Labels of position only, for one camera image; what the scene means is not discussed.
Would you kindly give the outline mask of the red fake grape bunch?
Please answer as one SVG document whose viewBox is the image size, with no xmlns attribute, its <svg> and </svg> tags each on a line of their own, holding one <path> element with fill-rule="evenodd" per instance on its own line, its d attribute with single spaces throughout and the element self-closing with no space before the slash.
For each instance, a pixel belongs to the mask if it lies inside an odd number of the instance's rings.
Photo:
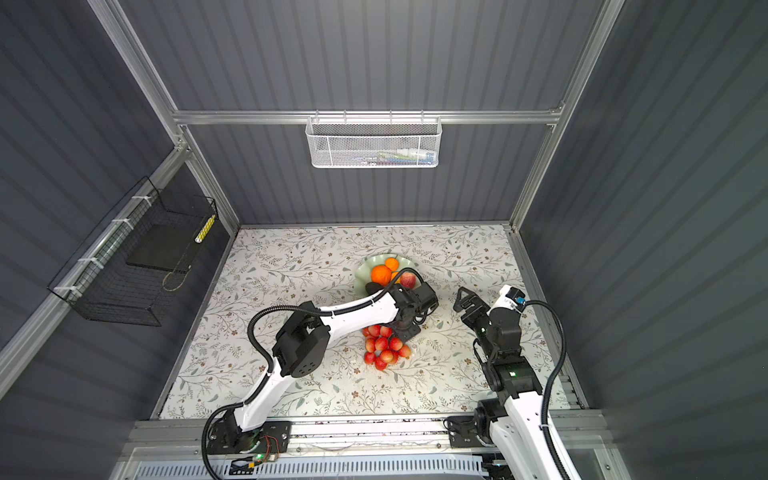
<svg viewBox="0 0 768 480">
<path fill-rule="evenodd" d="M 409 359 L 412 350 L 395 331 L 384 325 L 372 325 L 362 329 L 365 340 L 363 361 L 383 371 L 400 359 Z"/>
</svg>

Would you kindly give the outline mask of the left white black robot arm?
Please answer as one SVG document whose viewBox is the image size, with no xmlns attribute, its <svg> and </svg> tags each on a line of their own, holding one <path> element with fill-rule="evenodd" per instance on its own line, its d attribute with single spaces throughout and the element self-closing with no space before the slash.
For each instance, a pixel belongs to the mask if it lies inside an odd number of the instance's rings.
<svg viewBox="0 0 768 480">
<path fill-rule="evenodd" d="M 343 337 L 381 325 L 397 332 L 403 330 L 408 340 L 420 332 L 420 325 L 438 305 L 437 294 L 427 283 L 413 289 L 393 284 L 343 305 L 318 307 L 308 301 L 300 305 L 275 305 L 257 312 L 246 333 L 267 366 L 258 383 L 231 408 L 233 424 L 241 432 L 260 429 L 287 389 L 297 379 L 313 373 L 328 347 Z M 280 312 L 290 316 L 268 350 L 257 339 L 255 327 L 262 318 Z"/>
</svg>

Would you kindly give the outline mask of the red green fake apple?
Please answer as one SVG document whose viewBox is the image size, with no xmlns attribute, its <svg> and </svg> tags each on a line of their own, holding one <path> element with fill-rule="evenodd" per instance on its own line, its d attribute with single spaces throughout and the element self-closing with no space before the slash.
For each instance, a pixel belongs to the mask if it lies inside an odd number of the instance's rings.
<svg viewBox="0 0 768 480">
<path fill-rule="evenodd" d="M 403 272 L 402 275 L 398 279 L 398 283 L 403 288 L 413 289 L 418 284 L 418 278 L 417 278 L 417 276 L 414 273 Z"/>
</svg>

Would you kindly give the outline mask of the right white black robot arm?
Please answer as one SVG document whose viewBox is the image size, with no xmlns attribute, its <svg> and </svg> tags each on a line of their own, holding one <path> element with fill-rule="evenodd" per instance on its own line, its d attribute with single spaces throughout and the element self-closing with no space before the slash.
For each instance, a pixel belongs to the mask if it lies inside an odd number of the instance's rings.
<svg viewBox="0 0 768 480">
<path fill-rule="evenodd" d="M 525 357 L 520 321 L 534 306 L 547 310 L 555 321 L 561 347 L 545 382 Z M 496 396 L 481 400 L 471 417 L 443 420 L 453 448 L 493 446 L 509 471 L 491 471 L 493 479 L 578 479 L 576 469 L 549 413 L 554 381 L 567 357 L 567 342 L 555 310 L 532 300 L 515 287 L 502 287 L 488 305 L 475 292 L 461 287 L 453 305 L 462 322 L 475 334 L 473 352 L 486 383 Z"/>
</svg>

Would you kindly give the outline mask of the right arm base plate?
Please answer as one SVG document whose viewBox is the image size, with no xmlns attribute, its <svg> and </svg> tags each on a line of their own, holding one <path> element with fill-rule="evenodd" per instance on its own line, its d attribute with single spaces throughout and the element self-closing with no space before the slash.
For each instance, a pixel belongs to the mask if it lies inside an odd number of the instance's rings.
<svg viewBox="0 0 768 480">
<path fill-rule="evenodd" d="M 490 436 L 491 426 L 501 417 L 476 418 L 469 415 L 449 416 L 442 420 L 452 448 L 494 448 L 498 446 Z"/>
</svg>

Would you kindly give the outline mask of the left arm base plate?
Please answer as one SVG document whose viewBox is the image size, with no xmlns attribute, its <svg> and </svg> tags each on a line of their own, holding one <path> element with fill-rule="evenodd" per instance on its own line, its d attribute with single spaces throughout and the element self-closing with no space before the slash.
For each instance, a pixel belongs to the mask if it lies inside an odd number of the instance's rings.
<svg viewBox="0 0 768 480">
<path fill-rule="evenodd" d="M 212 455 L 282 454 L 287 451 L 292 426 L 289 421 L 267 421 L 243 431 L 233 420 L 215 420 L 204 436 L 205 451 Z"/>
</svg>

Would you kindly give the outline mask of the small orange tangerine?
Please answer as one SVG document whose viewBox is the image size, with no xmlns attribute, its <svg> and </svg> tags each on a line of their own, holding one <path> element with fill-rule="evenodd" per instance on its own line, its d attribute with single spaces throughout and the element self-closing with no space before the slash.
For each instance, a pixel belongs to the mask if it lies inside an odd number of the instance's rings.
<svg viewBox="0 0 768 480">
<path fill-rule="evenodd" d="M 384 265 L 392 272 L 399 270 L 399 261 L 395 257 L 387 258 Z"/>
</svg>

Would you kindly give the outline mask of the large fake orange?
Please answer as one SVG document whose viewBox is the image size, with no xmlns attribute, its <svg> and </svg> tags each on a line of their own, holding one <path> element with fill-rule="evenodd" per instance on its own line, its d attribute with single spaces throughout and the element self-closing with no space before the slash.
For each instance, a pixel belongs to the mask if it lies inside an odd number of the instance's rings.
<svg viewBox="0 0 768 480">
<path fill-rule="evenodd" d="M 382 286 L 387 286 L 392 279 L 392 271 L 390 271 L 384 264 L 376 265 L 372 268 L 370 273 L 370 281 L 379 283 Z"/>
</svg>

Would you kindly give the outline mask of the green scalloped fruit bowl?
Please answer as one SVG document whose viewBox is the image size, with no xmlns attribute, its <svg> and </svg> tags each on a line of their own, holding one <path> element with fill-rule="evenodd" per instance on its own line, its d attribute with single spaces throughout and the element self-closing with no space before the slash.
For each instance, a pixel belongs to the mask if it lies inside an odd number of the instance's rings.
<svg viewBox="0 0 768 480">
<path fill-rule="evenodd" d="M 367 287 L 384 287 L 403 268 L 418 269 L 418 265 L 395 253 L 382 253 L 367 257 L 355 270 L 353 277 L 353 290 L 361 297 L 369 295 Z"/>
</svg>

